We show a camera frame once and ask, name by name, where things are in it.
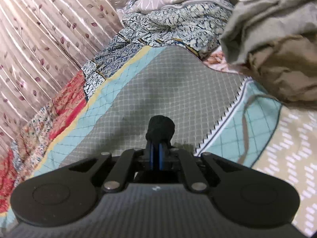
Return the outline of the black pants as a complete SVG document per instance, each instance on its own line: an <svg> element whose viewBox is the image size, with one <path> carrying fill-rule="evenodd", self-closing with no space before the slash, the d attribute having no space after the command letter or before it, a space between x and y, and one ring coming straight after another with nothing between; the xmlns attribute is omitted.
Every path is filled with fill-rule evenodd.
<svg viewBox="0 0 317 238"><path fill-rule="evenodd" d="M163 144L171 148L171 140L175 133L174 122L166 116L155 115L150 118L146 140L153 144Z"/></svg>

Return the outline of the patterned grey teal bedsheet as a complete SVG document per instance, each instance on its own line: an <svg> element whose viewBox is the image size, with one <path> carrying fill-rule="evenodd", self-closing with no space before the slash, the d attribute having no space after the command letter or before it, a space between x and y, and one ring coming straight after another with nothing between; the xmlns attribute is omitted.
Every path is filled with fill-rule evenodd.
<svg viewBox="0 0 317 238"><path fill-rule="evenodd" d="M175 124L163 170L155 115ZM3 237L316 237L316 103L146 47L14 189L9 219Z"/></svg>

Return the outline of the blue white crackle blanket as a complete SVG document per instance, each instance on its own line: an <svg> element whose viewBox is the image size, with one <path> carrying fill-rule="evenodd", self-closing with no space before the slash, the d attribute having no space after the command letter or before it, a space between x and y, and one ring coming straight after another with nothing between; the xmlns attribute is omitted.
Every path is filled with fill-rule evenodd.
<svg viewBox="0 0 317 238"><path fill-rule="evenodd" d="M123 28L83 66L86 99L145 46L180 46L204 59L219 46L233 8L229 0L138 0Z"/></svg>

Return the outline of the red floral patchwork quilt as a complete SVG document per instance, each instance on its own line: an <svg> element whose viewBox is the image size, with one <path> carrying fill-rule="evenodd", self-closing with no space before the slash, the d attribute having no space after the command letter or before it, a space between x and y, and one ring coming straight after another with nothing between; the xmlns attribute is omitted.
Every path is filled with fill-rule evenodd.
<svg viewBox="0 0 317 238"><path fill-rule="evenodd" d="M1 129L1 216L10 208L14 188L31 176L51 142L86 106L84 84L84 73L80 70L56 97L21 127L1 112L1 128L7 126L14 134L14 139L5 142L5 132Z"/></svg>

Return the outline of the floral pink curtain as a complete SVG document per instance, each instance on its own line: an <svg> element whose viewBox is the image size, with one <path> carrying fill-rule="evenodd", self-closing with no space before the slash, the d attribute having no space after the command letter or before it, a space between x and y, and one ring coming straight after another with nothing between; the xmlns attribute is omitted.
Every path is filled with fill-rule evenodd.
<svg viewBox="0 0 317 238"><path fill-rule="evenodd" d="M120 27L110 0L1 0L1 156Z"/></svg>

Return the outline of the grey brown crumpled clothes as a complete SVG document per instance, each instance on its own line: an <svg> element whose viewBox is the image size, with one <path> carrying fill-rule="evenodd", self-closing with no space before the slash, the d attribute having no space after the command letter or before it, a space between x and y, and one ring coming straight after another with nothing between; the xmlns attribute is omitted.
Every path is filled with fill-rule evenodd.
<svg viewBox="0 0 317 238"><path fill-rule="evenodd" d="M238 0L220 43L279 100L316 103L316 0Z"/></svg>

